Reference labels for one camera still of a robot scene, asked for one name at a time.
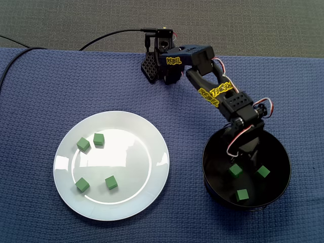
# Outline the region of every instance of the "white wire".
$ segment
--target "white wire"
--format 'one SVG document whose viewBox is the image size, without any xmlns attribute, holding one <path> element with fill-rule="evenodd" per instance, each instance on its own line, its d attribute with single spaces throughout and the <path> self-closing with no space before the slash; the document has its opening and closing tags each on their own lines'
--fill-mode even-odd
<svg viewBox="0 0 324 243">
<path fill-rule="evenodd" d="M 227 150 L 226 150 L 226 153 L 229 155 L 229 156 L 232 156 L 232 157 L 238 157 L 238 152 L 236 155 L 234 154 L 231 154 L 230 152 L 228 152 L 229 148 L 232 146 L 232 144 L 243 134 L 245 133 L 247 130 L 249 130 L 250 128 L 254 127 L 253 125 L 250 125 L 248 128 L 244 129 L 243 131 L 241 131 L 234 139 L 233 141 L 228 145 L 227 147 Z"/>
<path fill-rule="evenodd" d="M 224 65 L 224 63 L 222 62 L 222 60 L 219 59 L 218 57 L 214 57 L 213 60 L 217 60 L 217 61 L 221 64 L 222 69 L 223 69 L 223 72 L 224 72 L 224 75 L 225 75 L 225 73 L 226 73 L 226 69 L 225 69 L 225 65 Z"/>
<path fill-rule="evenodd" d="M 226 69 L 225 69 L 225 65 L 224 65 L 223 61 L 221 59 L 219 59 L 218 57 L 214 57 L 214 58 L 212 58 L 212 60 L 217 60 L 221 64 L 222 69 L 223 69 L 223 77 L 226 77 L 229 80 L 229 82 L 232 84 L 233 89 L 235 90 L 235 92 L 239 93 L 238 88 L 234 85 L 232 80 L 228 76 L 226 76 Z"/>
<path fill-rule="evenodd" d="M 226 76 L 226 75 L 224 75 L 224 77 L 226 77 L 230 81 L 230 83 L 232 84 L 233 89 L 235 90 L 235 92 L 239 93 L 238 88 L 234 85 L 234 83 L 232 82 L 232 80 L 228 76 Z"/>
<path fill-rule="evenodd" d="M 268 101 L 270 102 L 270 115 L 269 115 L 269 116 L 266 116 L 266 117 L 264 117 L 264 118 L 269 118 L 269 117 L 272 116 L 272 113 L 273 113 L 273 102 L 271 101 L 270 98 L 265 97 L 265 98 L 263 98 L 263 99 L 261 99 L 261 100 L 258 100 L 257 102 L 255 102 L 255 103 L 253 104 L 253 107 L 254 107 L 255 105 L 258 105 L 258 104 L 260 104 L 260 103 L 266 101 L 266 100 L 268 100 Z"/>
</svg>

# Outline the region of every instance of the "black bowl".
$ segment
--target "black bowl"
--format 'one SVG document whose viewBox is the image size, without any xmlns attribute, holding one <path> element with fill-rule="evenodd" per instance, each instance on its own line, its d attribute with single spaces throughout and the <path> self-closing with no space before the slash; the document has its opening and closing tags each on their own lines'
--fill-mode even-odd
<svg viewBox="0 0 324 243">
<path fill-rule="evenodd" d="M 207 142 L 202 158 L 204 183 L 210 195 L 219 203 L 232 209 L 255 211 L 265 208 L 284 193 L 291 177 L 291 163 L 283 145 L 270 133 L 263 131 L 257 164 L 264 165 L 270 174 L 260 179 L 246 161 L 234 159 L 226 153 L 227 145 L 221 139 L 226 128 L 216 132 Z M 243 172 L 233 178 L 228 169 L 238 164 Z M 237 202 L 237 190 L 246 189 L 249 199 Z"/>
</svg>

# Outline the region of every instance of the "red wire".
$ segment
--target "red wire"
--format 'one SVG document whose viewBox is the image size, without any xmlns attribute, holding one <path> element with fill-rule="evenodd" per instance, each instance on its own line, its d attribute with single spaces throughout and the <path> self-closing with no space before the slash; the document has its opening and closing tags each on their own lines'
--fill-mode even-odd
<svg viewBox="0 0 324 243">
<path fill-rule="evenodd" d="M 265 97 L 265 98 L 263 98 L 263 99 L 261 99 L 261 100 L 258 100 L 257 102 L 255 102 L 255 103 L 253 104 L 253 107 L 254 107 L 255 105 L 258 105 L 258 104 L 260 104 L 260 103 L 266 101 L 266 100 L 268 100 L 268 101 L 270 102 L 270 115 L 267 116 L 267 117 L 265 117 L 265 118 L 269 118 L 269 117 L 272 116 L 272 113 L 273 113 L 273 102 L 272 102 L 272 100 L 271 100 L 270 98 Z"/>
<path fill-rule="evenodd" d="M 218 57 L 213 57 L 212 60 L 217 60 L 217 61 L 221 64 L 222 69 L 223 69 L 223 73 L 225 74 L 225 73 L 226 73 L 225 65 L 224 65 L 224 63 L 222 62 L 222 60 L 219 59 Z"/>
<path fill-rule="evenodd" d="M 254 127 L 253 125 L 250 125 L 248 128 L 244 129 L 243 131 L 241 131 L 234 139 L 233 141 L 228 145 L 227 147 L 227 150 L 226 150 L 226 153 L 229 155 L 229 156 L 232 156 L 232 157 L 238 157 L 238 152 L 236 155 L 234 154 L 231 154 L 230 152 L 228 152 L 230 146 L 232 146 L 232 144 L 239 138 L 239 136 L 241 136 L 243 133 L 245 133 L 247 130 L 249 130 L 250 128 Z"/>
</svg>

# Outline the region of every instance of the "plate rim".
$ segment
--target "plate rim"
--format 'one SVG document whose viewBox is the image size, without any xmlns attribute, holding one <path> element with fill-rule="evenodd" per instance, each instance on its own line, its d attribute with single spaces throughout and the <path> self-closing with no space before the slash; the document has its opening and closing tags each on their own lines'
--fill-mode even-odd
<svg viewBox="0 0 324 243">
<path fill-rule="evenodd" d="M 164 181 L 164 183 L 163 183 L 163 187 L 161 188 L 161 190 L 158 192 L 158 194 L 157 194 L 157 196 L 154 198 L 154 200 L 153 201 L 151 201 L 146 207 L 144 207 L 142 210 L 140 210 L 140 211 L 138 211 L 138 212 L 136 212 L 136 213 L 134 213 L 134 214 L 132 214 L 132 215 L 129 215 L 129 216 L 126 216 L 126 217 L 123 217 L 123 218 L 119 218 L 119 219 L 96 219 L 96 218 L 91 218 L 91 217 L 89 217 L 89 216 L 86 216 L 86 215 L 83 215 L 82 213 L 80 213 L 80 212 L 78 212 L 77 210 L 75 210 L 74 208 L 72 208 L 65 200 L 64 200 L 64 198 L 62 197 L 62 195 L 61 195 L 61 193 L 60 193 L 60 191 L 59 191 L 59 189 L 57 188 L 57 185 L 56 185 L 56 181 L 55 181 L 55 159 L 56 159 L 56 156 L 57 156 L 57 151 L 58 151 L 58 148 L 61 146 L 61 143 L 62 143 L 62 141 L 64 140 L 64 138 L 67 136 L 67 134 L 73 129 L 73 128 L 75 128 L 79 123 L 81 123 L 81 122 L 83 122 L 84 120 L 86 120 L 86 119 L 89 119 L 89 118 L 91 118 L 91 117 L 93 117 L 93 116 L 95 116 L 95 115 L 98 115 L 98 114 L 102 114 L 102 113 L 110 113 L 110 112 L 117 112 L 117 113 L 129 113 L 129 114 L 131 114 L 131 115 L 135 115 L 135 116 L 138 116 L 138 117 L 140 117 L 140 118 L 142 118 L 142 119 L 144 119 L 144 120 L 146 120 L 148 123 L 150 123 L 157 131 L 158 131 L 158 133 L 161 135 L 161 137 L 162 137 L 162 139 L 163 139 L 163 141 L 164 141 L 164 143 L 165 143 L 165 145 L 166 145 L 166 149 L 167 149 L 167 154 L 168 154 L 168 172 L 167 172 L 167 176 L 166 176 L 166 179 L 165 179 L 165 181 Z M 53 163 L 53 179 L 54 179 L 54 184 L 55 184 L 55 187 L 56 187 L 56 190 L 57 190 L 57 192 L 58 192 L 58 194 L 60 195 L 60 197 L 62 198 L 62 200 L 65 202 L 65 204 L 66 205 L 68 205 L 69 206 L 69 208 L 71 208 L 73 211 L 75 211 L 76 213 L 78 213 L 79 215 L 81 215 L 81 216 L 83 216 L 83 217 L 86 217 L 86 218 L 88 218 L 88 219 L 92 219 L 92 220 L 97 220 L 97 221 L 118 221 L 118 220 L 123 220 L 123 219 L 127 219 L 127 218 L 130 218 L 130 217 L 132 217 L 132 216 L 134 216 L 134 215 L 136 215 L 136 214 L 139 214 L 140 212 L 142 212 L 142 211 L 144 211 L 145 209 L 147 209 L 157 198 L 158 198 L 158 196 L 161 194 L 161 192 L 162 192 L 162 190 L 164 189 L 164 187 L 165 187 L 165 185 L 166 185 L 166 183 L 167 183 L 167 180 L 168 180 L 168 177 L 169 177 L 169 172 L 170 172 L 170 154 L 169 154 L 169 150 L 168 150 L 168 146 L 167 146 L 167 143 L 166 143 L 166 141 L 165 141 L 165 139 L 164 139 L 164 137 L 162 136 L 162 134 L 161 134 L 161 132 L 156 128 L 156 126 L 154 126 L 149 120 L 147 120 L 146 118 L 144 118 L 144 117 L 142 117 L 142 116 L 140 116 L 140 115 L 138 115 L 138 114 L 135 114 L 135 113 L 132 113 L 132 112 L 128 112 L 128 111 L 122 111 L 122 110 L 109 110 L 109 111 L 103 111 L 103 112 L 100 112 L 100 113 L 96 113 L 96 114 L 93 114 L 93 115 L 90 115 L 90 116 L 88 116 L 88 117 L 86 117 L 85 119 L 82 119 L 81 121 L 79 121 L 77 124 L 75 124 L 66 134 L 65 134 L 65 136 L 63 137 L 63 139 L 61 140 L 61 142 L 60 142 L 60 144 L 59 144 L 59 146 L 57 147 L 57 149 L 56 149 L 56 152 L 55 152 L 55 156 L 54 156 L 54 163 Z"/>
</svg>

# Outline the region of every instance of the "wire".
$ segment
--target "wire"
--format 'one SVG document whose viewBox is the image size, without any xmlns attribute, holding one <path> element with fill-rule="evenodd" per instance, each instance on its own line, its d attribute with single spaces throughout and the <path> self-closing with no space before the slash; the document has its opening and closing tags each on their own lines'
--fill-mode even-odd
<svg viewBox="0 0 324 243">
<path fill-rule="evenodd" d="M 4 70 L 4 72 L 3 72 L 3 74 L 2 74 L 2 77 L 1 77 L 1 79 L 0 79 L 0 91 L 1 91 L 1 87 L 2 87 L 2 84 L 3 84 L 3 82 L 4 82 L 4 80 L 5 80 L 5 77 L 6 77 L 6 75 L 7 75 L 7 72 L 9 71 L 9 68 L 11 67 L 11 65 L 19 58 L 19 57 L 21 57 L 22 55 L 24 55 L 25 53 L 27 53 L 27 52 L 30 52 L 31 50 L 36 50 L 36 49 L 46 49 L 46 48 L 43 48 L 43 47 L 30 47 L 30 48 L 28 48 L 28 49 L 25 49 L 25 50 L 23 50 L 21 53 L 19 53 L 17 56 L 15 56 L 11 61 L 10 61 L 10 63 L 6 66 L 6 68 L 5 68 L 5 70 Z"/>
<path fill-rule="evenodd" d="M 221 64 L 222 69 L 223 69 L 223 73 L 226 75 L 225 65 L 224 65 L 224 63 L 222 62 L 222 60 L 219 59 L 218 57 L 214 57 L 214 58 L 212 58 L 212 60 L 217 60 L 217 61 Z"/>
<path fill-rule="evenodd" d="M 229 156 L 232 156 L 232 157 L 238 157 L 238 152 L 236 155 L 234 154 L 231 154 L 230 152 L 228 152 L 229 148 L 232 146 L 232 144 L 243 134 L 245 133 L 247 130 L 249 130 L 250 128 L 254 127 L 254 125 L 250 125 L 248 128 L 242 130 L 234 139 L 233 141 L 228 145 L 227 147 L 227 150 L 226 150 L 226 153 L 229 155 Z"/>
<path fill-rule="evenodd" d="M 177 35 L 177 33 L 175 33 L 175 32 L 173 32 L 173 35 L 174 35 L 174 39 L 173 39 L 173 41 L 175 41 L 176 39 L 177 39 L 177 37 L 178 37 L 178 35 Z"/>
<path fill-rule="evenodd" d="M 24 47 L 29 48 L 28 45 L 25 45 L 25 44 L 23 44 L 23 43 L 21 43 L 21 42 L 19 42 L 19 41 L 17 41 L 17 40 L 11 39 L 11 38 L 6 37 L 6 36 L 4 36 L 4 35 L 0 35 L 0 37 L 5 38 L 5 39 L 8 39 L 8 40 L 10 40 L 10 41 L 12 41 L 12 42 L 15 42 L 15 43 L 17 43 L 17 44 L 20 44 L 20 45 L 22 45 L 22 46 L 24 46 Z"/>
<path fill-rule="evenodd" d="M 232 82 L 232 80 L 231 80 L 228 76 L 226 76 L 226 69 L 225 69 L 225 65 L 224 65 L 224 63 L 222 62 L 222 60 L 221 60 L 220 58 L 218 58 L 218 57 L 214 57 L 214 58 L 212 58 L 212 60 L 217 60 L 217 61 L 221 64 L 222 69 L 223 69 L 223 77 L 225 77 L 225 78 L 228 79 L 228 81 L 232 84 L 233 89 L 234 89 L 235 92 L 238 94 L 238 93 L 239 93 L 238 88 L 234 85 L 234 83 Z"/>
<path fill-rule="evenodd" d="M 270 102 L 270 115 L 269 115 L 269 116 L 266 116 L 266 117 L 264 117 L 264 118 L 270 118 L 270 117 L 272 116 L 272 113 L 273 113 L 273 102 L 271 101 L 270 98 L 265 97 L 265 98 L 263 98 L 263 99 L 261 99 L 261 100 L 258 100 L 257 102 L 255 102 L 255 103 L 253 104 L 253 107 L 254 107 L 255 105 L 258 105 L 258 104 L 260 104 L 260 103 L 266 101 L 266 100 L 268 100 L 268 101 Z"/>
<path fill-rule="evenodd" d="M 232 80 L 228 77 L 228 76 L 224 76 L 225 78 L 227 78 L 229 80 L 229 82 L 232 84 L 233 89 L 235 90 L 236 93 L 239 93 L 238 88 L 234 85 L 234 83 L 232 82 Z"/>
<path fill-rule="evenodd" d="M 110 35 L 113 35 L 113 34 L 118 34 L 118 33 L 122 33 L 122 32 L 128 32 L 128 31 L 142 31 L 141 29 L 123 29 L 123 30 L 118 30 L 118 31 L 115 31 L 115 32 L 112 32 L 112 33 L 108 33 L 108 34 L 105 34 L 99 38 L 96 38 L 95 40 L 89 42 L 88 44 L 86 44 L 84 47 L 82 47 L 79 51 L 83 51 L 85 48 L 87 48 L 88 46 L 92 45 L 94 42 L 97 42 L 101 39 L 104 39 Z"/>
</svg>

